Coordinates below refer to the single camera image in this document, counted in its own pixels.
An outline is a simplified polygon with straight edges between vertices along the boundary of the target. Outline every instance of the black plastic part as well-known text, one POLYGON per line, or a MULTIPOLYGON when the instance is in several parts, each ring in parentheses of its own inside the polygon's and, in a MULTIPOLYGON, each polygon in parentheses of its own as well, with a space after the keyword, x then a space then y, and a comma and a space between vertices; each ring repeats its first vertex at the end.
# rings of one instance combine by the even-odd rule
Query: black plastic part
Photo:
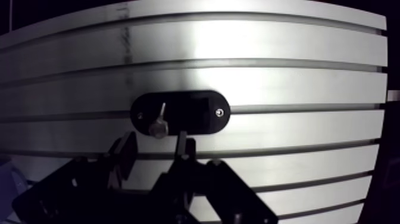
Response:
POLYGON ((209 161, 207 167, 212 185, 205 196, 222 223, 278 223, 278 217, 224 161, 209 161))
POLYGON ((140 96, 130 109, 131 121, 140 133, 149 135, 149 126, 160 115, 163 103, 169 135, 178 135, 181 130, 188 135, 216 133, 230 118, 228 102, 215 91, 151 93, 140 96), (218 109, 223 110, 223 116, 216 115, 218 109))
POLYGON ((122 178, 124 180, 128 180, 129 174, 136 161, 136 159, 133 158, 138 156, 138 143, 136 141, 136 134, 134 132, 126 133, 120 144, 121 148, 119 148, 119 152, 117 152, 117 164, 119 166, 122 178))

